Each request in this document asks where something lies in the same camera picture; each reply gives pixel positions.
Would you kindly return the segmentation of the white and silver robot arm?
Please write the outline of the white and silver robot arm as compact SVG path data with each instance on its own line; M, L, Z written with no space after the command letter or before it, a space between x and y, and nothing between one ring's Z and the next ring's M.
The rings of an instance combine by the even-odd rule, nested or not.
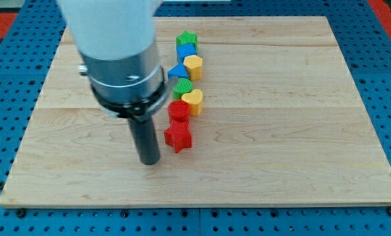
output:
M145 120L165 103L170 84L156 43L157 0L58 0L101 107Z

